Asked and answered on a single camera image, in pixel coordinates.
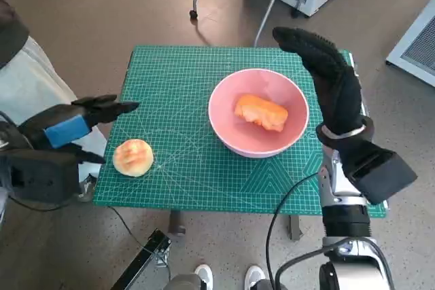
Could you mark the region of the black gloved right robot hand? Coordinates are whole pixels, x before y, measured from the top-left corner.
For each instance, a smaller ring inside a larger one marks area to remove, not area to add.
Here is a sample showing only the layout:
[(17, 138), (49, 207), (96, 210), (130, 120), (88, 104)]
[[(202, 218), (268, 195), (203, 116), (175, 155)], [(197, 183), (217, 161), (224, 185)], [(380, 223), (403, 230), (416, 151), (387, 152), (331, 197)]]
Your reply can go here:
[(361, 128), (361, 86), (337, 47), (316, 33), (282, 26), (273, 29), (273, 38), (310, 73), (326, 128), (335, 135)]

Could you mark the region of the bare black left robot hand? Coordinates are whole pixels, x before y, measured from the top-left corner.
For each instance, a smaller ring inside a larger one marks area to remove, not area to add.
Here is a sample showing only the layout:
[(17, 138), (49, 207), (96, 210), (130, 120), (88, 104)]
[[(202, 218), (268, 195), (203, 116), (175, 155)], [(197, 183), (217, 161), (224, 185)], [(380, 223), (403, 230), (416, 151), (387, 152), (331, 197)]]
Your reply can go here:
[(138, 108), (135, 101), (116, 101), (115, 94), (87, 96), (69, 104), (48, 108), (19, 125), (18, 130), (37, 150), (72, 153), (79, 163), (104, 164), (101, 154), (83, 150), (73, 142), (92, 132), (97, 124), (115, 121), (119, 115)]

